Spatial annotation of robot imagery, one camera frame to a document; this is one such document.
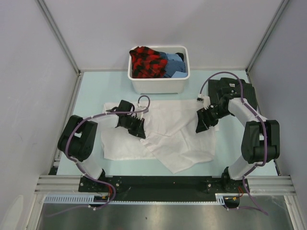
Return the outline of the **white long sleeve shirt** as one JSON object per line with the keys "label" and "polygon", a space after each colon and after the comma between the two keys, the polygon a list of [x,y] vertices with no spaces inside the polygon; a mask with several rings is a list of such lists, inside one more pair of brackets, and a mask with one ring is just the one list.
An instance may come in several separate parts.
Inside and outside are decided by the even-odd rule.
{"label": "white long sleeve shirt", "polygon": [[116,127],[117,119],[111,116],[111,123],[104,120],[101,131],[104,158],[113,161],[157,159],[172,173],[212,161],[219,127],[196,133],[197,111],[203,107],[196,100],[152,101],[143,116],[145,139]]}

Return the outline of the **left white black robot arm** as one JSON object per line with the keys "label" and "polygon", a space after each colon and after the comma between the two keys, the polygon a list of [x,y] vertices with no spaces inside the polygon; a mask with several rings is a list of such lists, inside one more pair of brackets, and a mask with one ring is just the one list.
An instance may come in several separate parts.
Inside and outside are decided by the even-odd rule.
{"label": "left white black robot arm", "polygon": [[106,180],[101,177],[103,169],[91,159],[98,123],[95,118],[116,115],[116,127],[122,127],[134,137],[145,139],[143,114],[149,111],[150,103],[141,106],[140,101],[134,106],[132,103],[121,100],[118,106],[106,110],[101,114],[82,118],[72,115],[58,140],[58,149],[76,164],[82,175],[89,178],[89,186],[95,191],[102,191]]}

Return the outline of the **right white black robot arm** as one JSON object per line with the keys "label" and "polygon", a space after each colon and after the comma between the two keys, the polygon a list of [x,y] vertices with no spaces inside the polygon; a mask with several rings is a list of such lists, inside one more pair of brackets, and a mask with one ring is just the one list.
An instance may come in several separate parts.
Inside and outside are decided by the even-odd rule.
{"label": "right white black robot arm", "polygon": [[223,95],[217,104],[197,111],[196,133],[208,131],[228,115],[236,117],[244,127],[241,156],[226,167],[217,181],[226,192],[233,192],[242,178],[280,156],[280,125],[276,120],[261,116],[238,93]]}

